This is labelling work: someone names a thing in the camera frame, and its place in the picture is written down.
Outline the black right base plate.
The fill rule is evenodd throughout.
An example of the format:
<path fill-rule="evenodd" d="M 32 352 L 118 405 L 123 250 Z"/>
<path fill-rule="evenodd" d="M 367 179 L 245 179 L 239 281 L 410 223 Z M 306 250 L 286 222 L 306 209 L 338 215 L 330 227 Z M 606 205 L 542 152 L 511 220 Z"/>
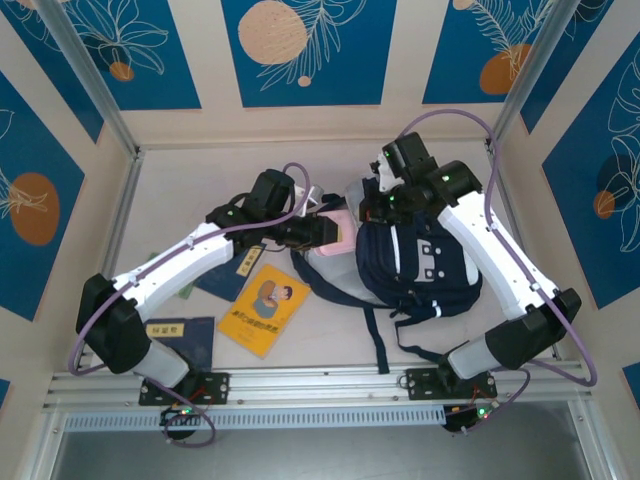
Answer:
<path fill-rule="evenodd" d="M 447 376 L 437 368 L 412 368 L 405 372 L 410 400 L 472 400 L 495 398 L 495 378 L 483 372 L 471 379 Z"/>

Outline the navy blue student backpack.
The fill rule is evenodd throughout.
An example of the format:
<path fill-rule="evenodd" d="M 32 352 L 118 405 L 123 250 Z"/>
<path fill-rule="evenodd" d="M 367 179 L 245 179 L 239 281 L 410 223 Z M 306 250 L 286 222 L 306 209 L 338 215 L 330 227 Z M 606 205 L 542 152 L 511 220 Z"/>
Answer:
<path fill-rule="evenodd" d="M 404 225 L 359 222 L 350 252 L 293 251 L 290 258 L 316 296 L 363 311 L 381 374 L 388 373 L 389 365 L 376 311 L 388 311 L 396 330 L 454 317 L 471 309 L 483 283 L 459 242 L 422 212 Z"/>

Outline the black controller board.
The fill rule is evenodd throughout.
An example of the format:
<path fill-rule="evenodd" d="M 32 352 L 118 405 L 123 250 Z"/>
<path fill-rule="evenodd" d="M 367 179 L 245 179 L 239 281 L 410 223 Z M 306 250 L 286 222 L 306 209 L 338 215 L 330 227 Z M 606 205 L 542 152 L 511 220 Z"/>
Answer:
<path fill-rule="evenodd" d="M 452 434 L 464 433 L 487 420 L 494 410 L 493 405 L 445 405 L 443 428 Z"/>
<path fill-rule="evenodd" d="M 166 408 L 160 413 L 161 427 L 192 427 L 199 426 L 200 415 L 191 407 Z"/>

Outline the yellow illustrated book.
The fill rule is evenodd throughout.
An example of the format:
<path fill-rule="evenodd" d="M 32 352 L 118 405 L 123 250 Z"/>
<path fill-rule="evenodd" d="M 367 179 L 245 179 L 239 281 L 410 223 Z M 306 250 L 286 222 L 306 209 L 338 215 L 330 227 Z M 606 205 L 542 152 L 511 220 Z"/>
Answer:
<path fill-rule="evenodd" d="M 218 322 L 220 333 L 265 358 L 311 289 L 272 265 L 265 265 Z"/>

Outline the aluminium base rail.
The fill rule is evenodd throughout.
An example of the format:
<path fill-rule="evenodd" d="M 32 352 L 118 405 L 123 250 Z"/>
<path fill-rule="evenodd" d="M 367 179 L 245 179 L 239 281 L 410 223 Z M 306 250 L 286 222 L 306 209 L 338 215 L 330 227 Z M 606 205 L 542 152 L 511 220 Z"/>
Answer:
<path fill-rule="evenodd" d="M 314 368 L 233 368 L 227 385 L 214 391 L 226 408 L 306 408 L 405 405 L 408 390 L 401 386 L 405 371 L 416 364 L 394 364 L 380 375 L 372 366 Z M 593 390 L 547 369 L 495 372 L 498 399 L 508 400 L 530 379 L 517 398 L 521 402 L 588 400 Z M 82 412 L 140 409 L 142 380 L 132 374 L 96 372 L 85 377 L 56 373 L 43 403 L 45 411 Z"/>

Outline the large navy yellow-label book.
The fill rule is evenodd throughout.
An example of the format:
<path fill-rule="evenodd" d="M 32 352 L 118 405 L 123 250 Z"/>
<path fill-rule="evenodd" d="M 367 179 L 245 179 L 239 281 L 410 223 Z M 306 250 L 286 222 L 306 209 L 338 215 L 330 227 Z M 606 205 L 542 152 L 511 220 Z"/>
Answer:
<path fill-rule="evenodd" d="M 145 324 L 150 338 L 175 350 L 192 367 L 210 371 L 213 359 L 213 317 L 156 318 Z"/>

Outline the pink pencil case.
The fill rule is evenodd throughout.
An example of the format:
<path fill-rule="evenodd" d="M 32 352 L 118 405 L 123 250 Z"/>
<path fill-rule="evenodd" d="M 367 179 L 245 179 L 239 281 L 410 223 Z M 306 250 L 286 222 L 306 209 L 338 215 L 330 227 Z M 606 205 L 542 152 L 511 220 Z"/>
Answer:
<path fill-rule="evenodd" d="M 331 219 L 338 227 L 340 223 L 352 223 L 353 224 L 353 245 L 342 246 L 338 243 L 338 238 L 336 242 L 329 243 L 323 246 L 315 247 L 310 249 L 305 253 L 306 256 L 316 255 L 320 257 L 329 257 L 335 255 L 341 255 L 349 252 L 353 252 L 356 248 L 356 236 L 357 236 L 357 228 L 356 223 L 347 209 L 339 209 L 332 210 L 326 212 L 318 213 L 319 217 Z"/>

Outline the aluminium corner post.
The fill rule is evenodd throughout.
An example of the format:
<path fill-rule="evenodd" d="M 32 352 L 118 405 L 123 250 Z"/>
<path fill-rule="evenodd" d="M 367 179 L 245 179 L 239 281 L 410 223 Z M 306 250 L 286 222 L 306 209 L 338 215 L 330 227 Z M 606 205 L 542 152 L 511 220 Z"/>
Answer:
<path fill-rule="evenodd" d="M 549 15 L 542 23 L 524 65 L 506 96 L 495 122 L 495 138 L 488 144 L 489 152 L 494 159 L 497 158 L 512 123 L 516 120 L 522 106 L 538 81 L 579 3 L 580 0 L 553 1 Z"/>
<path fill-rule="evenodd" d="M 45 26 L 105 124 L 110 128 L 115 139 L 128 156 L 137 159 L 140 147 L 63 7 L 58 0 L 33 0 L 33 2 Z"/>

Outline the small navy yellow-label book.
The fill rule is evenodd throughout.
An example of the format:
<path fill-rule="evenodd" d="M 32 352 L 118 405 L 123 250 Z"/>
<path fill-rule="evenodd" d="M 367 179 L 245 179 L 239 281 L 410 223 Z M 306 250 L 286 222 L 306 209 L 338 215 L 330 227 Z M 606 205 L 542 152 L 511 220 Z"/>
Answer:
<path fill-rule="evenodd" d="M 243 290 L 265 248 L 266 245 L 263 243 L 250 247 L 227 263 L 203 274 L 195 281 L 195 286 L 220 299 L 234 302 Z"/>

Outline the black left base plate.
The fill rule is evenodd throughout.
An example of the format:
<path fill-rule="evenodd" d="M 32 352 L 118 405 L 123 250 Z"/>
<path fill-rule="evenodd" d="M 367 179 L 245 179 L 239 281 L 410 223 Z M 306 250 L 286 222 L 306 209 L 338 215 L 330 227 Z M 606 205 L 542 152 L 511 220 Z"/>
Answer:
<path fill-rule="evenodd" d="M 230 388 L 230 375 L 215 372 L 190 372 L 170 391 L 198 406 L 225 405 Z M 169 406 L 178 401 L 170 393 L 152 384 L 142 382 L 138 403 L 141 406 Z"/>

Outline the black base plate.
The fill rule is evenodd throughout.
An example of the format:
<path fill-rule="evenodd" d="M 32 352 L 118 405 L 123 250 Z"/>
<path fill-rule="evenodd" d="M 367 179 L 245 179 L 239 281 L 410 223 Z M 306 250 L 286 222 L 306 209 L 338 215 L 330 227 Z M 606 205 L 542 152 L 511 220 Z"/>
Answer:
<path fill-rule="evenodd" d="M 230 388 L 230 375 L 215 372 L 190 372 L 170 391 L 198 406 L 225 405 Z M 170 393 L 152 384 L 142 382 L 138 403 L 141 406 L 169 406 L 178 401 Z"/>
<path fill-rule="evenodd" d="M 447 376 L 437 368 L 412 368 L 405 372 L 410 400 L 472 400 L 495 398 L 495 378 L 483 372 L 471 379 Z"/>

